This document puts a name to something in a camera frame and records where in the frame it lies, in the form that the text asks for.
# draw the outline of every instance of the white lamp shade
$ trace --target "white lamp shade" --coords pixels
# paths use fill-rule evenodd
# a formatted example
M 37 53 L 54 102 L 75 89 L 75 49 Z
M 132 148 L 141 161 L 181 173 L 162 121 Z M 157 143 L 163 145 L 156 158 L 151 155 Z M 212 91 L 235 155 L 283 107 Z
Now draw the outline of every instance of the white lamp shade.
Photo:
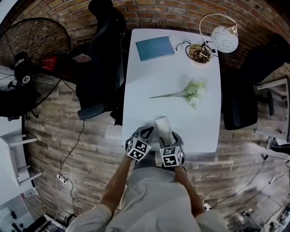
M 218 26 L 212 32 L 212 43 L 222 53 L 231 53 L 237 49 L 239 39 L 227 27 Z

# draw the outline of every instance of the black office chair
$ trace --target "black office chair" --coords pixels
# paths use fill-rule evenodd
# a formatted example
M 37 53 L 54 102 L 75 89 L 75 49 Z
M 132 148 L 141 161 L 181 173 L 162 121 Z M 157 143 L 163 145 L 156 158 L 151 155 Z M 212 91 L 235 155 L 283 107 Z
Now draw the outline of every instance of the black office chair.
M 113 7 L 111 0 L 92 0 L 89 10 L 97 18 L 97 31 L 90 43 L 71 52 L 71 57 L 80 53 L 89 55 L 90 62 L 78 63 L 75 68 L 77 97 L 81 110 L 80 119 L 87 119 L 105 111 L 111 111 L 116 94 L 124 82 L 123 52 L 121 40 L 126 32 L 122 13 Z
M 290 63 L 290 45 L 278 34 L 268 44 L 253 48 L 241 68 L 221 74 L 222 112 L 227 130 L 237 130 L 258 121 L 257 101 L 268 104 L 274 114 L 272 94 L 256 96 L 254 85 L 258 85 L 269 74 Z

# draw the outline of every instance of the gray shirt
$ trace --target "gray shirt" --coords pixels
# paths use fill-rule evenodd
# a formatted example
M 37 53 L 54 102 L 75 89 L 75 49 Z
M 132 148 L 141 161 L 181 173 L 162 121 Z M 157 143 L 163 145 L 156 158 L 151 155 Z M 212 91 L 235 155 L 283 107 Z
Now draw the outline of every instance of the gray shirt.
M 67 232 L 228 232 L 218 211 L 191 214 L 189 195 L 175 174 L 160 168 L 132 172 L 114 214 L 102 204 L 73 220 Z

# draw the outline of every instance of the flower stem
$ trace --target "flower stem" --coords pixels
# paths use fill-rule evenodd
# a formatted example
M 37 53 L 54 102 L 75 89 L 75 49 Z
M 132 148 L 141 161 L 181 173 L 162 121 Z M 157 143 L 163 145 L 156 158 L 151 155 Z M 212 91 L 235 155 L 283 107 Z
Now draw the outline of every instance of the flower stem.
M 159 97 L 180 97 L 181 93 L 183 93 L 183 91 L 176 92 L 176 93 L 171 93 L 171 94 L 165 94 L 165 95 L 156 96 L 156 97 L 149 97 L 149 99 L 151 99 L 151 98 L 159 98 Z

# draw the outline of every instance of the desk lamp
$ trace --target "desk lamp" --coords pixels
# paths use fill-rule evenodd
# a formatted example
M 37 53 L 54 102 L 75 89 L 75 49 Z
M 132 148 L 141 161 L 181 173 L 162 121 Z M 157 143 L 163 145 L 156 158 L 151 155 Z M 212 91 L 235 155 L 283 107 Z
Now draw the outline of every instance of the desk lamp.
M 198 65 L 207 64 L 210 61 L 210 59 L 214 56 L 213 50 L 208 45 L 209 41 L 205 40 L 205 38 L 203 37 L 203 33 L 201 31 L 201 24 L 203 20 L 206 17 L 212 16 L 212 15 L 220 15 L 220 16 L 226 17 L 235 23 L 235 25 L 231 27 L 218 26 L 213 30 L 212 35 L 211 35 L 211 38 L 212 38 L 211 42 L 213 43 L 214 47 L 222 53 L 231 53 L 237 49 L 237 46 L 239 43 L 238 33 L 237 33 L 237 27 L 239 25 L 237 24 L 235 20 L 233 20 L 232 18 L 230 18 L 229 16 L 225 14 L 220 14 L 220 13 L 205 15 L 204 17 L 202 17 L 199 23 L 199 32 L 203 38 L 204 43 L 191 45 L 187 54 L 189 58 L 191 58 L 191 60 Z

